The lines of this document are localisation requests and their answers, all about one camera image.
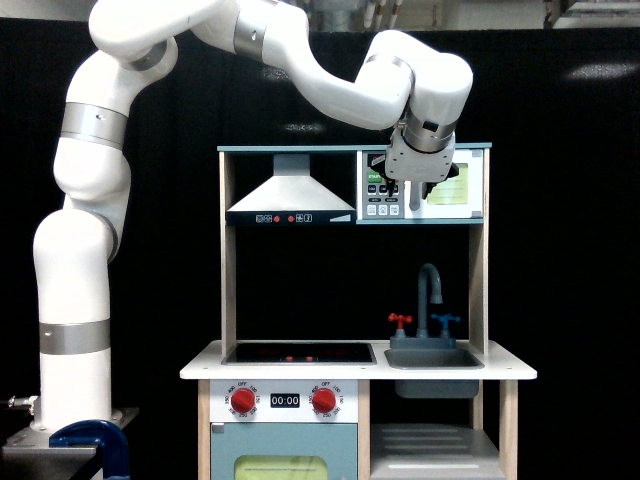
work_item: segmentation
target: silver joint ring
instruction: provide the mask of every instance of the silver joint ring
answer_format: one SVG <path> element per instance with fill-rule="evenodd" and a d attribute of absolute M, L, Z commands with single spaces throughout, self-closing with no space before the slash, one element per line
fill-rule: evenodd
<path fill-rule="evenodd" d="M 448 125 L 437 125 L 422 121 L 411 110 L 406 117 L 406 127 L 402 132 L 407 145 L 421 153 L 435 153 L 446 148 L 451 135 L 456 129 L 457 121 Z"/>
<path fill-rule="evenodd" d="M 371 55 L 369 58 L 367 58 L 367 61 L 364 63 L 369 63 L 369 62 L 391 63 L 392 65 L 395 65 L 400 70 L 402 70 L 402 72 L 407 77 L 409 77 L 409 81 L 411 82 L 412 87 L 416 82 L 416 76 L 413 73 L 413 69 L 409 66 L 407 62 L 405 62 L 401 58 L 396 57 L 395 55 L 391 55 L 390 53 L 376 53 L 375 55 Z"/>
<path fill-rule="evenodd" d="M 110 319 L 87 323 L 40 323 L 40 353 L 81 355 L 111 346 Z"/>
<path fill-rule="evenodd" d="M 144 72 L 159 64 L 167 53 L 167 41 L 156 43 L 151 50 L 142 58 L 133 62 L 118 62 L 126 70 Z"/>
<path fill-rule="evenodd" d="M 67 103 L 61 137 L 99 143 L 122 150 L 127 117 L 86 103 Z"/>
<path fill-rule="evenodd" d="M 278 2 L 251 0 L 244 2 L 236 20 L 233 48 L 238 55 L 262 62 L 262 47 L 267 32 L 269 13 Z"/>

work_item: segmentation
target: wooden frame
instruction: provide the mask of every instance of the wooden frame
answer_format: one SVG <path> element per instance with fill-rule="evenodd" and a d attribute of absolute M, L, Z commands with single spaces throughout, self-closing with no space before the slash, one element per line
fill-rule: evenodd
<path fill-rule="evenodd" d="M 469 225 L 469 343 L 482 354 L 489 351 L 489 149 L 484 149 L 482 224 Z M 225 216 L 234 193 L 231 154 L 220 153 L 220 246 L 222 274 L 222 356 L 236 344 L 236 245 L 235 227 Z M 198 383 L 198 478 L 210 480 L 209 380 Z M 470 423 L 484 426 L 484 384 L 470 401 Z M 517 479 L 518 381 L 500 381 L 500 466 L 507 480 Z M 370 381 L 358 380 L 358 477 L 370 479 Z"/>

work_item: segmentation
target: stovetop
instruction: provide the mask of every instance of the stovetop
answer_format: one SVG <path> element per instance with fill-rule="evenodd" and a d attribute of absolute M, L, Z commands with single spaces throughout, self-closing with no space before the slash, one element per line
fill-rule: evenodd
<path fill-rule="evenodd" d="M 338 343 L 239 343 L 222 361 L 223 365 L 281 364 L 367 364 L 375 365 L 371 345 L 362 342 Z"/>

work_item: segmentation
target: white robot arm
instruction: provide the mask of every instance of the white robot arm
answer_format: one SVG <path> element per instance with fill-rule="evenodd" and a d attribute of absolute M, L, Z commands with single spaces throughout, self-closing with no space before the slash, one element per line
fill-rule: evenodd
<path fill-rule="evenodd" d="M 67 94 L 54 174 L 62 210 L 34 239 L 42 424 L 54 431 L 111 412 L 107 264 L 122 237 L 130 186 L 122 143 L 129 108 L 174 67 L 173 39 L 206 43 L 287 72 L 318 110 L 366 129 L 395 126 L 389 181 L 440 182 L 472 83 L 469 66 L 397 31 L 378 34 L 355 80 L 338 79 L 309 48 L 307 15 L 273 0 L 100 0 L 89 20 L 100 49 Z"/>

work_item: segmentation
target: range hood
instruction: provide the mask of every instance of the range hood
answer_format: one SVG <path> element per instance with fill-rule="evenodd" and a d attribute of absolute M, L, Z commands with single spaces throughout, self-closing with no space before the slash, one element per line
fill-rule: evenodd
<path fill-rule="evenodd" d="M 355 223 L 355 209 L 311 177 L 308 154 L 273 156 L 273 176 L 227 210 L 227 225 Z"/>

